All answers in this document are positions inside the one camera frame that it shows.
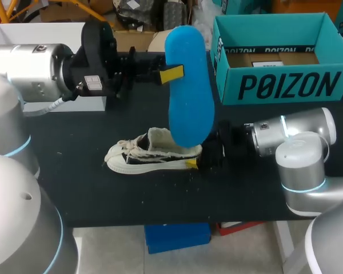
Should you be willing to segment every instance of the tile floor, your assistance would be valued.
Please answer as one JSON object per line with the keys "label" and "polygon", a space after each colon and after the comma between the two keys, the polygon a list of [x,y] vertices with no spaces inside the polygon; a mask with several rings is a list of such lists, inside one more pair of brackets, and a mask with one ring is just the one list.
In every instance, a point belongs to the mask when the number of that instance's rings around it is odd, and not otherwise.
{"label": "tile floor", "polygon": [[82,238],[78,274],[282,274],[271,223],[224,237],[207,245],[150,255],[143,226],[76,228]]}

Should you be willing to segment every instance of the cable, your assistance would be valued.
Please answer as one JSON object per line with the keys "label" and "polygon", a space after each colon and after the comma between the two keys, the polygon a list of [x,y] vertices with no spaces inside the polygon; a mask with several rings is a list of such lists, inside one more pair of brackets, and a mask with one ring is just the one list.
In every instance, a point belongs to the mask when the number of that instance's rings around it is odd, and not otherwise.
{"label": "cable", "polygon": [[59,107],[60,105],[62,105],[64,103],[65,103],[65,101],[62,98],[59,98],[58,100],[56,100],[55,102],[53,102],[52,104],[50,104],[46,108],[43,108],[43,109],[37,110],[37,111],[24,112],[24,116],[25,117],[33,117],[33,116],[44,115],[50,111],[53,111],[55,108]]}

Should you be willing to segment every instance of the yellow tape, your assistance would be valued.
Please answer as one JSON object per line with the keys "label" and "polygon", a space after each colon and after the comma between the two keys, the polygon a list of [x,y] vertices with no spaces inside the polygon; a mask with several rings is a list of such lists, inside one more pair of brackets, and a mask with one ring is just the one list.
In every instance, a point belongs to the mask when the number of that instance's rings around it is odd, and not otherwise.
{"label": "yellow tape", "polygon": [[177,66],[165,71],[160,71],[160,78],[162,84],[165,84],[178,78],[182,78],[183,76],[183,66]]}
{"label": "yellow tape", "polygon": [[198,169],[197,160],[196,160],[196,159],[187,160],[187,161],[186,161],[186,165],[187,165],[187,167],[189,167],[189,168]]}

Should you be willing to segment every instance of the floor tile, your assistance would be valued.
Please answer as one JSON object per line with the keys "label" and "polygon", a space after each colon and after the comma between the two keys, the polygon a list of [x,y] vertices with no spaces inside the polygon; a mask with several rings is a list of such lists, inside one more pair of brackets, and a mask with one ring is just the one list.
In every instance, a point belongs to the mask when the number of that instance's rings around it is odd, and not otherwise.
{"label": "floor tile", "polygon": [[143,274],[143,226],[76,228],[82,237],[79,274]]}

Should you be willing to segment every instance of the blue plastic crate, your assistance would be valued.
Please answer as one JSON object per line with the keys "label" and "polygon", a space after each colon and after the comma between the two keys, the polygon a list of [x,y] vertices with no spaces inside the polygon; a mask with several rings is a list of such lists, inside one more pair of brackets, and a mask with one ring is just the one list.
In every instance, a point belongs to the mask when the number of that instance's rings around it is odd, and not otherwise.
{"label": "blue plastic crate", "polygon": [[211,239],[208,224],[146,225],[149,254],[207,244]]}

